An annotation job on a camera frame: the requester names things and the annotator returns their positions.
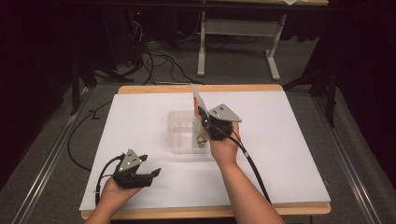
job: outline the clear plastic container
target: clear plastic container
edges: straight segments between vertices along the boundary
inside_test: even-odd
[[[209,143],[199,147],[194,134],[194,111],[171,111],[168,114],[166,141],[175,154],[210,153]]]

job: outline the cable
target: cable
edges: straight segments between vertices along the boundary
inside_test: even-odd
[[[78,127],[81,126],[81,124],[82,124],[85,120],[87,120],[92,114],[95,115],[96,112],[97,112],[98,110],[100,110],[101,108],[105,107],[106,105],[108,105],[108,104],[110,104],[110,103],[111,103],[111,101],[109,101],[109,102],[107,102],[107,103],[105,103],[105,104],[99,106],[99,107],[96,108],[95,110],[90,110],[90,114],[87,115],[82,121],[80,121],[80,122],[78,123],[78,125],[73,129],[73,131],[72,131],[72,132],[70,133],[70,135],[69,135],[69,138],[67,139],[67,154],[69,155],[70,160],[71,160],[75,165],[77,165],[77,166],[79,166],[80,168],[82,168],[82,169],[84,169],[84,170],[86,170],[86,171],[89,171],[89,172],[91,171],[90,168],[88,168],[88,167],[86,167],[86,166],[80,164],[78,161],[76,161],[76,160],[74,159],[74,157],[73,157],[73,155],[72,155],[72,152],[71,152],[71,149],[70,149],[70,142],[71,142],[71,140],[72,140],[73,134],[76,132],[76,130],[78,129]]]
[[[102,66],[101,64],[98,64],[96,62],[91,61],[90,59],[84,59],[86,63],[88,63],[91,67],[93,67],[96,70],[100,70],[109,77],[112,77],[118,81],[122,82],[134,82],[133,78],[127,78],[126,76],[129,76],[135,72],[137,72],[142,66],[143,66],[143,59],[141,57],[141,52],[143,51],[144,43],[142,40],[144,39],[144,34],[143,34],[143,28],[142,26],[136,22],[136,21],[131,21],[129,17],[129,13],[127,10],[124,10],[124,15],[125,15],[125,20],[127,22],[127,31],[128,35],[131,38],[131,43],[132,43],[132,49],[134,51],[135,56],[132,58],[132,61],[135,61],[135,66],[134,68],[130,69],[124,74],[119,74],[111,69],[106,68],[105,66]],[[97,77],[101,78],[107,78],[104,76],[101,76],[99,74],[95,75]]]
[[[212,36],[212,37],[222,37],[220,35],[209,35],[208,37],[210,37],[210,36]],[[205,47],[207,47],[209,49],[222,49],[230,42],[230,38],[228,36],[225,36],[222,39],[225,39],[225,43],[224,44],[222,44],[219,47],[211,47],[211,46],[208,45],[210,38],[207,38],[206,42],[205,42]]]
[[[239,142],[236,141],[233,137],[231,137],[230,135],[226,134],[224,131],[222,131],[218,126],[213,125],[212,123],[210,123],[210,125],[214,128],[216,128],[219,132],[225,134],[227,136],[227,138],[229,138],[231,141],[233,141],[234,143],[236,143],[237,146],[239,146],[242,150],[242,152],[244,153],[245,157],[247,158],[248,163],[250,164],[251,169],[253,170],[254,175],[257,178],[257,181],[259,182],[260,188],[262,189],[262,193],[264,194],[264,197],[267,199],[268,203],[271,203],[270,197],[267,193],[267,190],[265,189],[264,183],[262,182],[262,177],[260,176],[259,170],[257,170],[256,164],[254,164],[253,159],[251,159],[251,157],[248,154],[248,151],[245,149],[244,145],[241,142],[241,139],[239,138],[238,134],[235,135],[238,138]]]
[[[148,56],[149,56],[149,59],[151,60],[151,69],[149,70],[149,69],[143,64],[143,66],[146,68],[146,71],[148,71],[148,78],[147,78],[146,81],[143,83],[143,86],[146,85],[146,84],[149,82],[149,80],[151,81],[151,84],[156,85],[154,79],[152,78],[152,72],[153,72],[153,70],[154,70],[154,61],[153,61],[153,59],[152,59],[151,53],[149,52],[149,48],[146,48],[146,49],[147,49],[147,54],[148,54]]]
[[[151,55],[150,55],[150,58],[151,58],[151,67],[152,67],[152,66],[154,66],[154,65],[153,65],[153,61],[152,61],[152,56],[151,56]],[[164,59],[164,61],[163,61],[162,63],[160,63],[160,64],[155,65],[155,66],[161,66],[161,65],[163,65],[163,64],[166,64],[167,62],[170,62],[170,63],[171,63],[171,68],[170,68],[170,70],[169,70],[169,74],[171,75],[171,78],[172,78],[173,80],[175,80],[177,83],[186,83],[186,82],[183,82],[183,81],[181,81],[181,80],[178,80],[177,78],[174,77],[174,74],[172,73],[173,68],[175,67],[175,64],[174,64],[174,63],[172,63],[172,62],[171,62],[168,58],[166,58],[165,56],[156,56],[156,58]]]
[[[180,70],[182,76],[185,77],[190,83],[198,83],[198,84],[205,85],[205,83],[203,83],[203,82],[200,82],[200,81],[194,80],[194,79],[192,79],[192,78],[190,78],[190,77],[187,77],[186,74],[184,73],[183,68],[182,68],[182,67],[175,61],[175,59],[172,58],[171,56],[166,55],[166,54],[164,54],[164,53],[162,53],[162,52],[159,52],[159,51],[154,51],[154,53],[150,53],[150,55],[151,55],[151,57],[153,57],[153,58],[163,58],[163,59],[166,59],[167,62],[169,61],[172,65],[175,65],[176,67],[178,67],[178,69]]]
[[[194,35],[195,35],[195,33],[197,32],[198,27],[199,27],[199,23],[200,23],[200,21],[201,21],[201,13],[202,13],[202,12],[199,12],[199,13],[198,13],[198,20],[197,20],[197,23],[195,24],[195,29],[194,29],[194,31],[192,31],[192,33],[191,33],[191,35],[190,35],[189,37],[187,37],[187,38],[185,38],[185,39],[182,39],[182,40],[178,40],[179,43],[184,42],[184,41],[189,41],[189,40],[195,39],[195,38],[197,38],[197,37],[200,36],[200,35],[197,35],[197,36],[194,36]]]
[[[102,181],[103,177],[107,176],[107,175],[104,175],[105,170],[107,169],[107,167],[108,167],[113,161],[122,161],[122,160],[124,159],[124,157],[125,157],[125,154],[122,153],[122,155],[120,155],[120,156],[118,156],[118,157],[115,157],[115,158],[111,159],[110,161],[107,162],[107,164],[106,164],[105,167],[103,168],[102,172],[100,173],[99,178],[98,178],[98,182],[97,182],[97,184],[96,184],[96,190],[95,190],[95,204],[96,204],[96,205],[98,205],[98,204],[99,204],[99,201],[100,201],[100,188],[101,188],[100,182]]]

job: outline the hand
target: hand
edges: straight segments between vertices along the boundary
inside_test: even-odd
[[[103,188],[99,204],[85,223],[109,223],[114,214],[140,190],[120,188],[113,177],[110,177]]]
[[[123,189],[117,185],[113,177],[110,177],[103,188],[99,203],[103,202],[108,208],[117,212],[140,190],[141,188]]]
[[[239,141],[239,125],[237,122],[233,122],[231,137]],[[229,138],[220,141],[209,140],[209,142],[212,156],[216,160],[219,168],[227,164],[236,164],[236,153],[238,151],[236,143]]]

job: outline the white surface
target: white surface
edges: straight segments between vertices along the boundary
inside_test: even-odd
[[[208,107],[226,104],[242,118],[242,141],[258,170],[272,203],[329,202],[283,91],[201,92]],[[166,144],[167,115],[191,110],[192,93],[115,95],[100,141],[80,210],[93,210],[100,172],[128,148],[148,155],[138,170],[148,174],[162,168],[151,187],[144,188],[125,209],[228,205],[219,168],[210,154],[176,155]],[[238,163],[260,189],[241,151]],[[106,174],[112,174],[116,162]]]

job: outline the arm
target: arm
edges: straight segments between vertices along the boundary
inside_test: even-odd
[[[90,217],[85,222],[86,224],[108,224],[111,218],[119,211],[130,198],[132,198],[141,189],[123,189],[120,188],[110,177],[102,191],[102,196],[93,210]]]
[[[239,134],[237,123],[233,123],[233,130]],[[284,223],[275,208],[265,200],[237,165],[238,146],[230,139],[224,139],[210,141],[210,147],[221,171],[237,223]]]

